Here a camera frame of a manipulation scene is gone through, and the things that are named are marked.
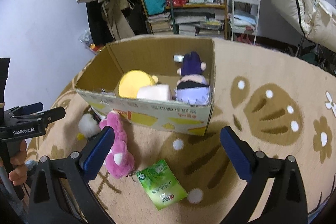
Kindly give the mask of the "person's left hand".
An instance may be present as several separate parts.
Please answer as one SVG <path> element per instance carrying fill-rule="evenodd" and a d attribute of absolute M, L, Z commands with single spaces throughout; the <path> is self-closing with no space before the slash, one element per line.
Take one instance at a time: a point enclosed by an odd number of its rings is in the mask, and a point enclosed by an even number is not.
<path fill-rule="evenodd" d="M 13 183 L 14 186 L 20 186 L 24 184 L 27 180 L 28 168 L 25 165 L 27 159 L 27 143 L 25 140 L 22 140 L 19 147 L 19 152 L 16 153 L 11 159 L 11 164 L 15 167 L 9 173 L 9 180 Z"/>

